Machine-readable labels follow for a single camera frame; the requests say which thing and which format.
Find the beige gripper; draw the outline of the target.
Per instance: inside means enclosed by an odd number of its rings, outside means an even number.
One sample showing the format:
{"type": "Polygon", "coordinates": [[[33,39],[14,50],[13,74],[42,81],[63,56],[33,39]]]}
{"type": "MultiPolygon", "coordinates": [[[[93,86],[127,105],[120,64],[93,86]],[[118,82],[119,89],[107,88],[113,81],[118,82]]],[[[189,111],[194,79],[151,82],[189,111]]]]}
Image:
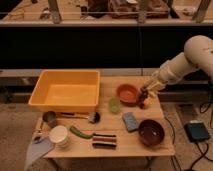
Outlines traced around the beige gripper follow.
{"type": "Polygon", "coordinates": [[[157,96],[157,93],[164,89],[166,86],[165,83],[159,78],[159,72],[155,71],[150,79],[142,86],[148,92],[148,95],[152,98],[157,96]]]}

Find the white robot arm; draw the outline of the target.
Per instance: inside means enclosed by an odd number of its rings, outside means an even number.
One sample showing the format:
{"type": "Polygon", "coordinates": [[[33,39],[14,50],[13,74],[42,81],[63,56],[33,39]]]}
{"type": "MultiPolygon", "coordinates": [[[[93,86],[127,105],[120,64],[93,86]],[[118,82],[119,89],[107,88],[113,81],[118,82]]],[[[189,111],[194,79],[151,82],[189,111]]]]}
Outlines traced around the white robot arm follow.
{"type": "Polygon", "coordinates": [[[213,82],[213,39],[197,35],[188,39],[184,51],[164,62],[142,86],[151,97],[167,85],[174,85],[187,74],[203,70],[213,82]]]}

